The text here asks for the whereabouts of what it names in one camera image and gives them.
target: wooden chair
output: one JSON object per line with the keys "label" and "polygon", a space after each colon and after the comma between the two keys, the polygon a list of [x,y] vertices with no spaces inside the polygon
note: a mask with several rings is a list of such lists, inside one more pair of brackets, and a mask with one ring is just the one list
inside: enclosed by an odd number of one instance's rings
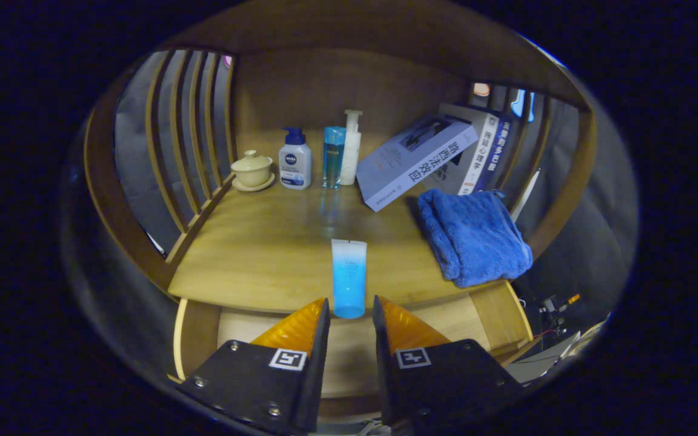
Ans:
{"label": "wooden chair", "polygon": [[[356,19],[363,11],[363,19]],[[161,85],[174,50],[190,50],[177,66],[169,101],[173,149],[161,146],[158,108]],[[522,119],[531,110],[529,91],[543,96],[540,135],[529,168],[516,168],[520,134],[499,177],[505,187],[513,171],[529,184],[545,151],[551,100],[579,110],[578,148],[565,184],[534,232],[526,235],[535,259],[565,225],[587,185],[596,151],[596,123],[582,92],[568,73],[509,28],[448,2],[321,2],[286,5],[247,2],[200,22],[163,42],[167,55],[152,79],[146,132],[150,165],[164,202],[182,232],[164,259],[150,243],[125,201],[113,157],[117,103],[136,64],[95,105],[85,138],[88,187],[109,233],[139,269],[166,295],[178,299],[174,359],[184,379],[227,339],[251,340],[269,326],[321,296],[332,297],[330,238],[368,242],[368,303],[380,294],[403,304],[449,339],[476,339],[503,364],[533,344],[527,318],[506,280],[459,289],[445,281],[416,223],[415,187],[379,213],[362,202],[357,186],[319,188],[321,129],[343,125],[344,108],[361,108],[361,158],[439,102],[465,101],[475,82],[526,89]],[[190,57],[206,62],[208,52],[233,56],[225,92],[225,132],[213,131],[215,74],[202,68],[186,77]],[[216,72],[218,56],[211,57]],[[203,105],[201,83],[205,86]],[[182,95],[188,92],[188,108]],[[189,111],[189,125],[182,111]],[[510,102],[504,102],[510,111]],[[205,117],[205,131],[199,129]],[[213,144],[224,134],[228,155],[255,149],[275,157],[284,126],[299,126],[313,149],[315,182],[305,191],[278,183],[259,193],[230,190]],[[191,143],[182,140],[190,130]],[[188,197],[184,219],[164,169],[173,153]],[[199,186],[188,177],[187,154],[199,165]],[[204,171],[208,161],[210,171]],[[208,178],[217,189],[210,191]],[[199,204],[196,193],[207,199]],[[510,209],[524,190],[507,193]],[[374,333],[368,317],[333,320],[322,390],[321,415],[377,411]]]}

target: blue bottle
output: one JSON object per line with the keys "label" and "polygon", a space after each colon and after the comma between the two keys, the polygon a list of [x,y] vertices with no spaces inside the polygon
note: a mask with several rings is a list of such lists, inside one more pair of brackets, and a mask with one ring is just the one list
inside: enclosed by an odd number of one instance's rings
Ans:
{"label": "blue bottle", "polygon": [[322,188],[337,190],[341,181],[346,127],[325,127],[325,152],[322,160]]}

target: orange gripper pad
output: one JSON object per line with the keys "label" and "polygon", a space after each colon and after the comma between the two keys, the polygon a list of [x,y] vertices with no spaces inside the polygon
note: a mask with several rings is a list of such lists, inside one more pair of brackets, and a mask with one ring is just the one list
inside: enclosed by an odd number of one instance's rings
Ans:
{"label": "orange gripper pad", "polygon": [[324,301],[324,298],[320,298],[313,303],[303,306],[294,314],[288,315],[275,326],[272,326],[272,328],[261,334],[250,344],[305,351],[308,353],[308,356],[311,356],[316,324],[319,321]]}
{"label": "orange gripper pad", "polygon": [[428,323],[419,320],[408,310],[379,296],[384,309],[384,318],[387,326],[387,339],[390,341],[390,352],[408,350],[418,347],[432,347],[434,345],[448,344],[443,334],[432,328]]}

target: white pump bottle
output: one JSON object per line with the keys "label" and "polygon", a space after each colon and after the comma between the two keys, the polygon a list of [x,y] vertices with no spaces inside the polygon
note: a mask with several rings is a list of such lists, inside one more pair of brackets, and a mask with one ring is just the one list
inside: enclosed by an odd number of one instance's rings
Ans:
{"label": "white pump bottle", "polygon": [[345,110],[347,114],[347,137],[344,143],[344,159],[341,160],[341,185],[354,185],[357,173],[357,161],[360,158],[360,138],[357,121],[362,115],[361,110]]}

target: pump dispenser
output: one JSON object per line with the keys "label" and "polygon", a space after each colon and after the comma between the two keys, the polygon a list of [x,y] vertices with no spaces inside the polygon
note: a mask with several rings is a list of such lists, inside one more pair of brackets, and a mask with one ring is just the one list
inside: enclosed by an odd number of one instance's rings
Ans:
{"label": "pump dispenser", "polygon": [[347,137],[344,144],[344,159],[341,162],[341,185],[354,185],[354,176],[357,173],[357,161],[360,158],[360,133],[357,124],[361,110],[345,110],[347,114]]}
{"label": "pump dispenser", "polygon": [[295,127],[285,127],[289,133],[285,146],[279,150],[279,180],[285,188],[305,190],[311,185],[311,149],[305,135]]}

